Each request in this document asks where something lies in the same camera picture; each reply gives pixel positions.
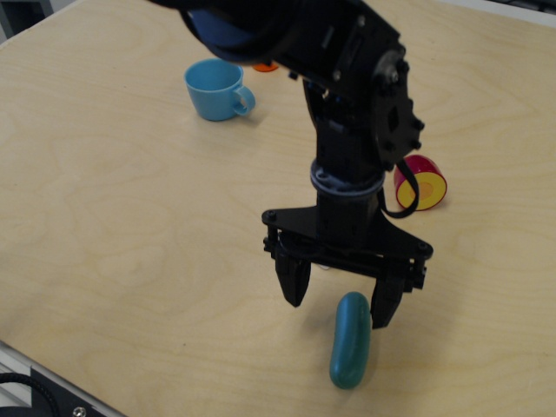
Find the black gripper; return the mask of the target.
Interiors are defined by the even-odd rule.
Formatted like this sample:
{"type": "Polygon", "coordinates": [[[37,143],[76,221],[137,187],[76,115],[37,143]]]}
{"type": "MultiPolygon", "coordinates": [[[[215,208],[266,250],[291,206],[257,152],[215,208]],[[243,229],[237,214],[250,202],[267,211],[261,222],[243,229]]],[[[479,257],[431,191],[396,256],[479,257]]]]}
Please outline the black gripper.
{"type": "Polygon", "coordinates": [[[295,308],[308,290],[312,263],[378,280],[372,329],[388,326],[405,292],[423,288],[432,246],[387,220],[374,195],[319,195],[313,207],[269,209],[261,220],[268,227],[264,250],[275,260],[285,300],[295,308]]]}

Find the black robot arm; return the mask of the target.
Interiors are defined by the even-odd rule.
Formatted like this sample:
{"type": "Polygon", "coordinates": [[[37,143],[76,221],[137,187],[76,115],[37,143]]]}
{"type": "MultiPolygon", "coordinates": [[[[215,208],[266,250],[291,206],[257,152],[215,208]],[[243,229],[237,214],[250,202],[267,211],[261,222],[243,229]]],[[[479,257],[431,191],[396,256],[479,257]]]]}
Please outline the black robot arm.
{"type": "Polygon", "coordinates": [[[264,248],[285,299],[300,305],[313,265],[375,278],[370,315],[389,324],[421,288],[432,247],[395,227],[387,172],[407,173],[423,122],[407,92],[399,33],[362,1],[170,1],[191,33],[231,63],[277,63],[301,78],[316,131],[309,208],[263,213],[264,248]]]}

